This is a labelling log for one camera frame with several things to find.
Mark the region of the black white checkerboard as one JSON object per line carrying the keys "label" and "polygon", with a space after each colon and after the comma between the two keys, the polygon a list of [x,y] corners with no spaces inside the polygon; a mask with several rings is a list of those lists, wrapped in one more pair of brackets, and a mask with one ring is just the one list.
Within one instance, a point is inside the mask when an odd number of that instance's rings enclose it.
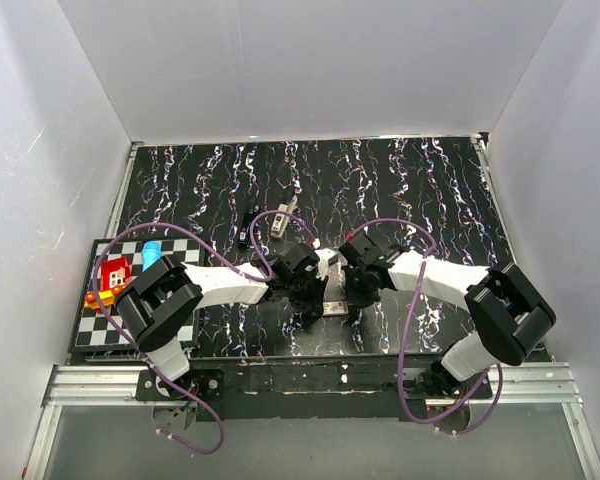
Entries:
{"label": "black white checkerboard", "polygon": [[[97,258],[110,242],[109,239],[95,240],[92,246],[90,263],[87,266],[82,296],[85,296],[92,290],[93,267]],[[202,250],[194,240],[181,237],[167,239],[158,238],[161,244],[162,255],[173,255],[186,264],[202,265],[207,264],[208,254]],[[105,260],[114,260],[119,257],[125,257],[131,268],[131,277],[134,279],[142,272],[142,248],[145,240],[123,240],[111,248]],[[185,348],[197,348],[199,346],[200,313],[194,312],[178,332],[178,339]],[[109,351],[128,351],[130,344],[120,333],[111,325],[106,317],[98,311],[80,305],[76,312],[76,318],[72,331],[69,351],[74,352],[109,352]]]}

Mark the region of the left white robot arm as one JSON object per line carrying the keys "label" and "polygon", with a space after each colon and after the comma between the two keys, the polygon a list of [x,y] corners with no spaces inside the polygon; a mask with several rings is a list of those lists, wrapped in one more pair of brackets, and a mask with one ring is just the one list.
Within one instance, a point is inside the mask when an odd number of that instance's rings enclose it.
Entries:
{"label": "left white robot arm", "polygon": [[259,305],[287,300],[301,313],[321,317],[328,269],[337,253],[300,243],[270,260],[272,278],[262,261],[236,269],[185,264],[172,255],[158,259],[114,301],[114,308],[137,345],[158,369],[158,387],[173,400],[193,386],[190,363],[178,333],[196,311],[219,305]]}

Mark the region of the blue toy block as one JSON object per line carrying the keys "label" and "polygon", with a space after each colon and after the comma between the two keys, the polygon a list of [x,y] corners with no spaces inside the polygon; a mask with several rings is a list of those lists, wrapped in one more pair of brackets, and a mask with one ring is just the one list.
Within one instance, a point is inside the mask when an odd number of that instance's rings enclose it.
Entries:
{"label": "blue toy block", "polygon": [[162,257],[162,244],[160,241],[151,240],[143,244],[142,251],[142,271],[147,271]]}

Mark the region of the white staple box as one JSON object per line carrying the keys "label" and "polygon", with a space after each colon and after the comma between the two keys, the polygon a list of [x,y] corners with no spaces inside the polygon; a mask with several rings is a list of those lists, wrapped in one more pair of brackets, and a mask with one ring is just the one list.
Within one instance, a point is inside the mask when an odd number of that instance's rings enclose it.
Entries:
{"label": "white staple box", "polygon": [[323,303],[323,316],[346,316],[349,314],[349,307],[346,301],[329,301]]}

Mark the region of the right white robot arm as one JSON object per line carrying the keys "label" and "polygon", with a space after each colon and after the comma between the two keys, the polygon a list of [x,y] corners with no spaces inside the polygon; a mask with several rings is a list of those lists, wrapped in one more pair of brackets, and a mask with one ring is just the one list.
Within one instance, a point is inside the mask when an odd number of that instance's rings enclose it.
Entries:
{"label": "right white robot arm", "polygon": [[350,306],[366,308],[384,289],[419,289],[469,313],[475,331],[409,381],[411,391],[455,397],[470,378],[498,363],[522,364],[556,323],[553,309],[512,261],[470,266],[424,258],[401,246],[384,251],[366,234],[350,237],[339,252],[346,260]]}

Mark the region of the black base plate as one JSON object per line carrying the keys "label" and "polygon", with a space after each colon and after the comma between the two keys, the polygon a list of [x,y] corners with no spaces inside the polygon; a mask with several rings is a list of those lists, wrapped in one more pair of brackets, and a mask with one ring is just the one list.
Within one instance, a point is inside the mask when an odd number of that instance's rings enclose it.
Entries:
{"label": "black base plate", "polygon": [[190,361],[223,374],[223,420],[394,418],[406,422],[392,354],[218,357]]}

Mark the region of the red toy house block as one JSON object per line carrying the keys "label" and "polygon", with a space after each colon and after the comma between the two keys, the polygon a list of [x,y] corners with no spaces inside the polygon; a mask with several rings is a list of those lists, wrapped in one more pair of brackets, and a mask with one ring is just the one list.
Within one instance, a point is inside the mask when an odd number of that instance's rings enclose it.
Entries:
{"label": "red toy house block", "polygon": [[131,278],[131,264],[127,257],[105,260],[100,267],[100,290],[120,291]]}

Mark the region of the black stapler magazine part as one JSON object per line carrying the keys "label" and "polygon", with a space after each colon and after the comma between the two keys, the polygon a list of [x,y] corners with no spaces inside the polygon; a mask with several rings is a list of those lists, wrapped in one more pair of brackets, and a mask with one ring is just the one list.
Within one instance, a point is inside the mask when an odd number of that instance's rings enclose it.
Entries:
{"label": "black stapler magazine part", "polygon": [[240,229],[238,231],[237,247],[244,251],[250,246],[250,227],[253,219],[259,214],[260,205],[257,200],[249,200],[246,204]]}

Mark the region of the orange toy car base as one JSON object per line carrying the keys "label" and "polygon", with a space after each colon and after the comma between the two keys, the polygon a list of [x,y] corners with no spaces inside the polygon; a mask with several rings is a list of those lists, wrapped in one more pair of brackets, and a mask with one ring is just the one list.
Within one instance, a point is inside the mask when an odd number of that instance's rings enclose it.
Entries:
{"label": "orange toy car base", "polygon": [[89,291],[84,297],[84,308],[100,312],[101,306],[111,307],[115,299],[124,290],[124,286],[115,286],[112,289],[104,291]]}

